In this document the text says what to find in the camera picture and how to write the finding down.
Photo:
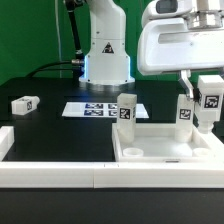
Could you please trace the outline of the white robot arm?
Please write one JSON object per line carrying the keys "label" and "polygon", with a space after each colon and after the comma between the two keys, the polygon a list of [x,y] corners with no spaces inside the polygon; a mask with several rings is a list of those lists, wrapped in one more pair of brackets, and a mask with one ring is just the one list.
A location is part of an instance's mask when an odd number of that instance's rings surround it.
{"label": "white robot arm", "polygon": [[[126,14],[114,0],[64,0],[80,62],[80,82],[99,89],[134,81],[125,51]],[[75,9],[88,5],[91,48],[81,50]],[[224,67],[224,0],[152,0],[141,18],[137,67],[143,75],[177,72],[187,97],[196,70]]]}

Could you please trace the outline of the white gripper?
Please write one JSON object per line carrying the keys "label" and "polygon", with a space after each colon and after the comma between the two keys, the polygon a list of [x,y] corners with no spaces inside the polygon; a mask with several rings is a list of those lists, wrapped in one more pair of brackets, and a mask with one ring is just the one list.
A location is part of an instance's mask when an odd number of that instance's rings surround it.
{"label": "white gripper", "polygon": [[224,29],[189,30],[183,18],[150,21],[139,38],[137,66],[142,75],[180,71],[178,81],[193,100],[190,70],[224,67]]}

